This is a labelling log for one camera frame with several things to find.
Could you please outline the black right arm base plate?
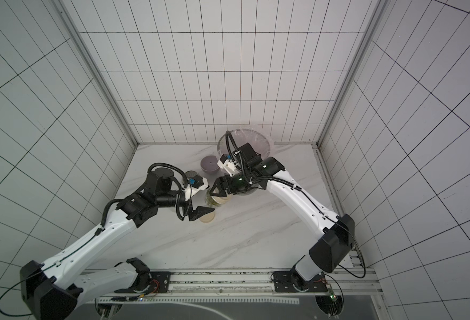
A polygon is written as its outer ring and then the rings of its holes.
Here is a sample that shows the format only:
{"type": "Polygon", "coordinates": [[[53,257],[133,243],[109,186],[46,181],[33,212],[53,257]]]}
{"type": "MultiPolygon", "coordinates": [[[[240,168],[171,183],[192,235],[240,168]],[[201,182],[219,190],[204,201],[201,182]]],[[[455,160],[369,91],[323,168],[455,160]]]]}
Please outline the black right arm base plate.
{"type": "Polygon", "coordinates": [[[303,280],[291,271],[275,271],[270,276],[276,293],[327,293],[321,274],[311,280],[303,280]]]}

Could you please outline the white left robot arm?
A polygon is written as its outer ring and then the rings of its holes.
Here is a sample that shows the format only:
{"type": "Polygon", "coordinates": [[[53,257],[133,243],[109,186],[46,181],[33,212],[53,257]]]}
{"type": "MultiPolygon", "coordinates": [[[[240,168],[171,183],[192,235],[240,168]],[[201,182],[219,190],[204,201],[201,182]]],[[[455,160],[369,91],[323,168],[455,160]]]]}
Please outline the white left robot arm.
{"type": "Polygon", "coordinates": [[[173,208],[180,220],[194,221],[212,213],[194,207],[192,198],[208,189],[208,180],[167,163],[148,168],[144,183],[123,199],[104,208],[100,224],[42,263],[30,261],[20,270],[23,302],[36,319],[65,319],[77,307],[108,293],[156,293],[159,282],[139,258],[91,274],[84,270],[123,237],[132,233],[161,208],[173,208]]]}

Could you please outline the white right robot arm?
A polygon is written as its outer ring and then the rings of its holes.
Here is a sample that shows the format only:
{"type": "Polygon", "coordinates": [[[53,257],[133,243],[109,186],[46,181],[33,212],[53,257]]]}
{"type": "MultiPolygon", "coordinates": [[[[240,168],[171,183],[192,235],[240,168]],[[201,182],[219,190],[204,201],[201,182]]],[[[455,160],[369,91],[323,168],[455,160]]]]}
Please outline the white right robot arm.
{"type": "Polygon", "coordinates": [[[227,152],[218,166],[226,174],[217,178],[209,191],[213,201],[253,190],[268,191],[292,209],[316,237],[317,242],[290,271],[297,290],[304,291],[317,275],[333,272],[351,250],[360,249],[351,216],[339,215],[322,205],[274,157],[262,158],[249,143],[237,145],[231,131],[224,134],[224,141],[227,152]]]}

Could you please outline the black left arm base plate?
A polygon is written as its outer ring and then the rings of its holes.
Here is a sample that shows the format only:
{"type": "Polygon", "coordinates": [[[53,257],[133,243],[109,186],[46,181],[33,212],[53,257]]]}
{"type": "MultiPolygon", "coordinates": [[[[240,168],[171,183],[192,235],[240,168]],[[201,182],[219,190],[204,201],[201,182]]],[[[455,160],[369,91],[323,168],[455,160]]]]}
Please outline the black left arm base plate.
{"type": "Polygon", "coordinates": [[[116,290],[115,293],[138,295],[167,293],[170,276],[170,272],[143,273],[136,277],[135,282],[129,288],[116,290]]]}

